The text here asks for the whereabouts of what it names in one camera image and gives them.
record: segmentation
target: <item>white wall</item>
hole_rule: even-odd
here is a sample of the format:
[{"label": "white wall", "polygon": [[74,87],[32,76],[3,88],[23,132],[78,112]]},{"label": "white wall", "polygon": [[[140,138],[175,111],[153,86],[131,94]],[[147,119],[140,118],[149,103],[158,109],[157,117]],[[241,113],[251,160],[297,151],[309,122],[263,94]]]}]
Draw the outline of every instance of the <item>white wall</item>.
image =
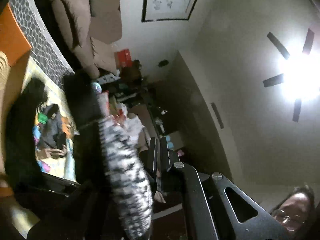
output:
[{"label": "white wall", "polygon": [[198,0],[189,21],[142,23],[143,0],[121,0],[123,36],[116,42],[118,49],[128,48],[132,59],[139,59],[143,76],[148,81],[162,79],[170,66],[159,68],[161,60],[170,63],[178,49],[189,47],[197,37],[210,9],[212,0]]},{"label": "white wall", "polygon": [[268,32],[294,54],[301,53],[310,27],[316,33],[313,52],[320,53],[316,9],[308,0],[214,0],[211,8],[185,54],[194,57],[195,73],[202,69],[205,80],[196,82],[227,126],[218,131],[224,147],[231,145],[229,155],[226,151],[231,172],[256,184],[319,183],[320,98],[302,103],[296,123],[283,85],[262,83],[280,74],[284,61]]},{"label": "white wall", "polygon": [[[320,186],[319,184],[309,185],[315,194],[315,206],[318,205],[320,200]],[[288,185],[257,185],[247,184],[242,185],[240,189],[245,192],[250,198],[257,202],[267,212],[270,212],[287,195],[292,192],[294,186]]]},{"label": "white wall", "polygon": [[166,108],[182,136],[187,160],[199,172],[221,172],[234,179],[235,174],[231,173],[226,158],[226,147],[221,143],[212,113],[196,83],[194,69],[188,68],[193,65],[192,59],[180,51],[159,94],[165,98]]}]

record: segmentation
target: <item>metal bolt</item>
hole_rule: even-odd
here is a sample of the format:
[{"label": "metal bolt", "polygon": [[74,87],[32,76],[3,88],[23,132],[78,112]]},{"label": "metal bolt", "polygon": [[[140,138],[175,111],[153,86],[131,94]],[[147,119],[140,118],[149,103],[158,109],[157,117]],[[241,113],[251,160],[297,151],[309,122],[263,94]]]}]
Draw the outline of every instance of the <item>metal bolt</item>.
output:
[{"label": "metal bolt", "polygon": [[215,172],[215,173],[212,173],[211,177],[214,180],[221,180],[222,179],[222,174],[218,173],[218,172]]},{"label": "metal bolt", "polygon": [[177,169],[181,169],[184,167],[184,164],[182,162],[176,162],[176,163],[174,163],[173,166],[175,166]]}]

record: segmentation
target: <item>ceiling light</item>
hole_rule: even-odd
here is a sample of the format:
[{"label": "ceiling light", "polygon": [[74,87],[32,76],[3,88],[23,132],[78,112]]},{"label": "ceiling light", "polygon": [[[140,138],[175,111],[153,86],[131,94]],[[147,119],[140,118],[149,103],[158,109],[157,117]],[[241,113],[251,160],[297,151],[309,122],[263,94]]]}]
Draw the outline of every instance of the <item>ceiling light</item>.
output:
[{"label": "ceiling light", "polygon": [[289,100],[310,100],[320,94],[320,58],[314,55],[291,55],[284,61],[283,92]]}]

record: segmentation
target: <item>couch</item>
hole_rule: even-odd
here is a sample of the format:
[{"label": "couch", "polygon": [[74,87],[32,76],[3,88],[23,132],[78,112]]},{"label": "couch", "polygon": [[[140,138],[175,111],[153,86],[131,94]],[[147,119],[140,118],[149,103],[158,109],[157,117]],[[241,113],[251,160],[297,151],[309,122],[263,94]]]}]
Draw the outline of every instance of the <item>couch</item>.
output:
[{"label": "couch", "polygon": [[[98,67],[101,66],[97,65],[92,40],[97,40],[97,42],[100,42],[100,45],[104,44],[107,46],[121,38],[120,0],[93,0],[94,2],[91,5],[95,15],[94,17],[91,16],[87,39],[82,46],[77,43],[73,22],[63,0],[50,1],[60,32],[69,50],[78,58],[81,66],[87,71],[91,78],[98,78],[100,74]],[[106,54],[111,58],[112,66],[101,68],[111,71],[110,68],[116,68],[116,63],[113,60],[114,56],[111,47],[106,48],[108,50]]]}]

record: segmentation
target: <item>black and white patterned fabric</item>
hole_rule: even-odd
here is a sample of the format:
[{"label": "black and white patterned fabric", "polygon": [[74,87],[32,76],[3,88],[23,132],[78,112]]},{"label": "black and white patterned fabric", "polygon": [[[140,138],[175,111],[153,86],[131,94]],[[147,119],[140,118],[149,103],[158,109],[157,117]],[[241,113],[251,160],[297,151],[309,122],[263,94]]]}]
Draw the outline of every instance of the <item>black and white patterned fabric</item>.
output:
[{"label": "black and white patterned fabric", "polygon": [[153,198],[135,145],[112,119],[99,121],[105,176],[109,179],[119,217],[129,239],[148,239]]},{"label": "black and white patterned fabric", "polygon": [[32,46],[31,57],[63,90],[62,77],[65,73],[73,73],[73,70],[50,36],[34,0],[10,0],[9,4],[21,30]]}]

